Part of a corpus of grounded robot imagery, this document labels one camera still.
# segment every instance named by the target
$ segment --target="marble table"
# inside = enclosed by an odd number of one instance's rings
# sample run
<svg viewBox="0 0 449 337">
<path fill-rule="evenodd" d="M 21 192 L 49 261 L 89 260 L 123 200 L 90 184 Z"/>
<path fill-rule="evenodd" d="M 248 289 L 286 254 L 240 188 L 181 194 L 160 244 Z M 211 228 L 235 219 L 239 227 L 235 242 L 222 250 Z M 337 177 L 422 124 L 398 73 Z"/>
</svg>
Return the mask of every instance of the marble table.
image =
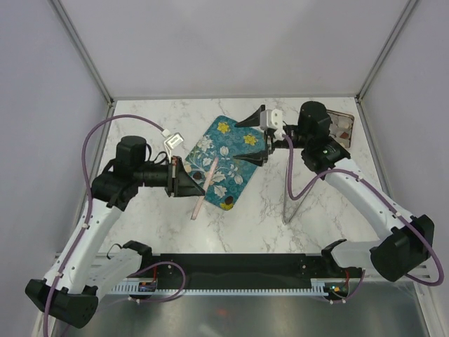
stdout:
<svg viewBox="0 0 449 337">
<path fill-rule="evenodd" d="M 284 111 L 288 124 L 297 122 L 302 103 L 317 100 L 328 109 L 354 115 L 354 132 L 349 151 L 364 173 L 379 184 L 360 116 L 353 98 L 239 98 L 206 100 L 118 101 L 115 115 L 136 114 L 180 132 L 185 138 L 175 155 L 185 158 L 213 120 L 223 114 L 242 120 L 261 104 Z M 153 153 L 163 150 L 163 137 L 154 127 L 134 119 L 113 121 L 102 156 L 101 167 L 115 157 L 121 137 L 142 136 Z M 333 187 L 319 181 L 304 200 L 292 221 L 282 222 L 287 150 L 277 150 L 258 168 L 230 211 L 203 203 L 196 220 L 190 220 L 196 197 L 169 198 L 161 188 L 142 188 L 131 201 L 104 241 L 100 252 L 112 244 L 137 240 L 154 253 L 319 253 L 335 240 L 377 239 L 361 214 Z M 298 193 L 314 174 L 295 152 L 293 188 Z"/>
</svg>

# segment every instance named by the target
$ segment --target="reflective surface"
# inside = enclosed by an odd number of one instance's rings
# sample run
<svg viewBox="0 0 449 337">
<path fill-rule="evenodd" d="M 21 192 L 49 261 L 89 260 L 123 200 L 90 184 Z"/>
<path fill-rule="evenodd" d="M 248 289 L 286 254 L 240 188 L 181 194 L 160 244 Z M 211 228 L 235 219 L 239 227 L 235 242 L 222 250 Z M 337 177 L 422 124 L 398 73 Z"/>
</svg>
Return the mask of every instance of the reflective surface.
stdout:
<svg viewBox="0 0 449 337">
<path fill-rule="evenodd" d="M 117 300 L 107 296 L 102 304 Z M 124 301 L 67 336 L 428 336 L 411 284 L 364 284 L 344 305 L 302 297 L 185 296 L 161 304 Z"/>
</svg>

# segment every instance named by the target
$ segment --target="floral placemat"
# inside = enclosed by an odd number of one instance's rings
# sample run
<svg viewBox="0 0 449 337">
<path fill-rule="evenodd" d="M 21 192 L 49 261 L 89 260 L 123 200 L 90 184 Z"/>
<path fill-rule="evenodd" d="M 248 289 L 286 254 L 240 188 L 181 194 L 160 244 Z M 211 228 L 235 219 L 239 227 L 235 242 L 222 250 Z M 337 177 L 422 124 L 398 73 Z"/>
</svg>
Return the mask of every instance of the floral placemat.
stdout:
<svg viewBox="0 0 449 337">
<path fill-rule="evenodd" d="M 186 171 L 203 186 L 212 161 L 218 157 L 206 201 L 226 211 L 234 207 L 257 168 L 232 156 L 264 149 L 261 132 L 254 128 L 235 128 L 235 123 L 226 116 L 217 117 L 185 159 Z"/>
</svg>

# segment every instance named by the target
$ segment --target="yellow flower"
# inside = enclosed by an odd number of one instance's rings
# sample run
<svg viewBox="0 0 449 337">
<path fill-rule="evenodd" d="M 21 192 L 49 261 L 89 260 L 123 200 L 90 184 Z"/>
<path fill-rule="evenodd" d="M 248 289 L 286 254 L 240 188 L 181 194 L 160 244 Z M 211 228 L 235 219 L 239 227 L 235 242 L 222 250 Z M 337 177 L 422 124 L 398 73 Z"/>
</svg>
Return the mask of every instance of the yellow flower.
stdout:
<svg viewBox="0 0 449 337">
<path fill-rule="evenodd" d="M 220 207 L 221 207 L 222 209 L 224 209 L 225 211 L 228 211 L 228 210 L 230 210 L 232 207 L 234 207 L 234 204 L 226 205 L 224 202 L 222 202 L 222 203 L 220 204 Z"/>
<path fill-rule="evenodd" d="M 245 139 L 245 143 L 249 144 L 251 146 L 254 146 L 257 142 L 256 137 L 253 135 L 246 135 L 246 136 L 243 136 L 243 138 Z"/>
<path fill-rule="evenodd" d="M 229 127 L 227 122 L 221 121 L 220 123 L 218 123 L 217 130 L 221 131 L 222 133 L 226 133 L 226 132 L 230 132 L 231 128 Z"/>
</svg>

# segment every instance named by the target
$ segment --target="wall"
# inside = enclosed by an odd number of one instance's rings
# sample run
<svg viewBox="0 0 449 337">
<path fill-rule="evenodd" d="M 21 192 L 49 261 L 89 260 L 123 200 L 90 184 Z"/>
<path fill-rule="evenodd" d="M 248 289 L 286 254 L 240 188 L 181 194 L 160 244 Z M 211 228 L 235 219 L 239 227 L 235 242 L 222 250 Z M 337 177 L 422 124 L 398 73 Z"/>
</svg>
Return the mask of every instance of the wall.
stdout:
<svg viewBox="0 0 449 337">
<path fill-rule="evenodd" d="M 83 138 L 107 107 L 46 0 L 2 0 L 0 32 L 0 326 L 23 337 L 37 314 L 25 286 L 68 239 Z"/>
<path fill-rule="evenodd" d="M 112 96 L 356 94 L 407 0 L 61 0 Z"/>
<path fill-rule="evenodd" d="M 449 273 L 448 17 L 449 2 L 421 1 L 364 100 L 394 196 L 414 213 L 426 213 L 434 220 L 434 247 L 446 273 Z M 446 320 L 449 281 L 432 289 L 432 293 L 441 318 Z"/>
</svg>

